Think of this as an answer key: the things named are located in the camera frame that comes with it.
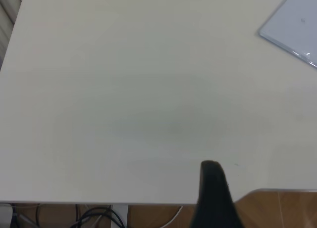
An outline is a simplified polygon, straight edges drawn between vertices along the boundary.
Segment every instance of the white cable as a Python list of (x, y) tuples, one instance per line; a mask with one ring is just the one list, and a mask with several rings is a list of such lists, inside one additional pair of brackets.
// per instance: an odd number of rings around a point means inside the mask
[(183, 206), (181, 206), (178, 210), (178, 212), (176, 213), (176, 215), (172, 218), (172, 220), (170, 220), (168, 223), (166, 223), (164, 226), (160, 227), (160, 228), (164, 228), (164, 227), (167, 227), (169, 224), (171, 224), (175, 218), (178, 216), (178, 214), (180, 213), (180, 211), (183, 209)]
[(100, 220), (102, 218), (102, 216), (99, 216), (98, 218), (97, 218), (97, 220), (95, 220), (95, 222), (89, 227), (89, 228), (95, 228), (96, 227), (96, 225), (97, 225), (97, 223), (98, 223), (98, 221)]

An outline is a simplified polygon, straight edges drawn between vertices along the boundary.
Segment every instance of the white desk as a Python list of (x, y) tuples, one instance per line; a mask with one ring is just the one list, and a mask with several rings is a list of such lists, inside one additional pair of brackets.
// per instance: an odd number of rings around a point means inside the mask
[(317, 189), (317, 71), (266, 42), (283, 0), (23, 0), (0, 72), (2, 201), (196, 203)]

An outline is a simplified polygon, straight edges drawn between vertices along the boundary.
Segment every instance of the brown floor tile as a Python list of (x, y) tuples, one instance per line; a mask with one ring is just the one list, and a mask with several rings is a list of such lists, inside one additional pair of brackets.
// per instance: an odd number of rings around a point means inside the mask
[(317, 227), (317, 193), (281, 192), (280, 201), (285, 228)]
[(277, 192), (249, 194), (236, 208), (245, 228), (283, 228)]
[[(179, 206), (129, 206), (128, 225), (131, 228), (159, 228), (169, 222)], [(176, 218), (166, 228), (178, 228)]]

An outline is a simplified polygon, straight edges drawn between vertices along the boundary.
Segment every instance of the wooden floor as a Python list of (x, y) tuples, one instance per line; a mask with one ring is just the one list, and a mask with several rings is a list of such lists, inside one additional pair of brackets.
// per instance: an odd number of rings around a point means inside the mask
[[(236, 208), (246, 228), (317, 228), (317, 193), (257, 192), (238, 201)], [(80, 209), (83, 213), (87, 208), (81, 205)], [(159, 228), (178, 209), (179, 206), (130, 206), (128, 225), (130, 228)], [(194, 206), (185, 206), (166, 228), (188, 228), (194, 210)], [(34, 207), (17, 208), (17, 212), (35, 218)], [(68, 228), (75, 221), (75, 206), (42, 205), (39, 218), (41, 228)], [(93, 222), (84, 227), (89, 228)], [(31, 226), (21, 221), (20, 227)], [(110, 222), (104, 218), (97, 227), (109, 228)]]

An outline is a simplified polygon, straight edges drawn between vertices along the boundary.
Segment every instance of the cable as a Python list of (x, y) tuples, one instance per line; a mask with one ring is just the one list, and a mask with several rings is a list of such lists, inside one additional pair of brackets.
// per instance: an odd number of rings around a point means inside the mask
[(162, 227), (160, 227), (160, 228), (167, 227), (169, 224), (171, 224), (171, 223), (175, 220), (175, 218), (179, 215), (179, 213), (180, 213), (180, 211), (181, 211), (182, 209), (183, 209), (183, 206), (181, 206), (181, 207), (179, 208), (178, 212), (175, 214), (175, 216), (174, 216), (168, 223), (166, 223), (164, 226), (162, 226)]
[(40, 226), (40, 222), (39, 222), (39, 207), (40, 206), (37, 206), (36, 207), (36, 210), (35, 210), (35, 221), (36, 221), (36, 225), (39, 227)]
[[(99, 209), (103, 209), (105, 211), (102, 213), (100, 213), (100, 212), (92, 213), (93, 210), (99, 210)], [(116, 218), (119, 220), (120, 223), (116, 219), (114, 219), (111, 215), (107, 214), (107, 212), (113, 213), (116, 216)], [(78, 223), (73, 224), (71, 226), (71, 228), (76, 228), (76, 227), (80, 228), (85, 218), (95, 217), (95, 216), (107, 217), (108, 219), (112, 220), (119, 228), (125, 228), (125, 225), (124, 225), (123, 221), (121, 220), (120, 216), (115, 211), (110, 209), (109, 207), (94, 207), (94, 208), (87, 210), (81, 216)]]
[(123, 221), (121, 220), (120, 216), (119, 216), (114, 210), (112, 210), (111, 208), (108, 208), (108, 207), (94, 207), (94, 208), (91, 208), (91, 209), (89, 209), (88, 211), (86, 211), (86, 212), (83, 214), (83, 216), (87, 215), (88, 213), (90, 213), (90, 212), (93, 211), (93, 210), (99, 210), (99, 209), (104, 209), (104, 210), (105, 210), (104, 214), (107, 213), (108, 211), (112, 212), (112, 213), (117, 217), (117, 219), (119, 220), (119, 222), (121, 223), (121, 226), (122, 226), (123, 228), (125, 228), (124, 223), (123, 223)]
[(79, 210), (78, 210), (78, 205), (75, 205), (75, 209), (76, 209), (76, 221), (78, 221), (79, 218)]
[(33, 228), (40, 228), (38, 225), (36, 225), (30, 218), (24, 215), (19, 215), (19, 218), (31, 225)]
[(102, 218), (102, 216), (99, 216), (89, 228), (95, 228), (101, 218)]
[(87, 214), (87, 215), (84, 215), (82, 216), (80, 219), (79, 219), (79, 223), (78, 223), (78, 228), (81, 228), (81, 221), (86, 218), (86, 217), (95, 217), (95, 216), (103, 216), (103, 217), (107, 217), (109, 218), (110, 220), (112, 220), (119, 228), (125, 228), (124, 224), (119, 224), (111, 215), (108, 215), (106, 213), (90, 213), (90, 214)]

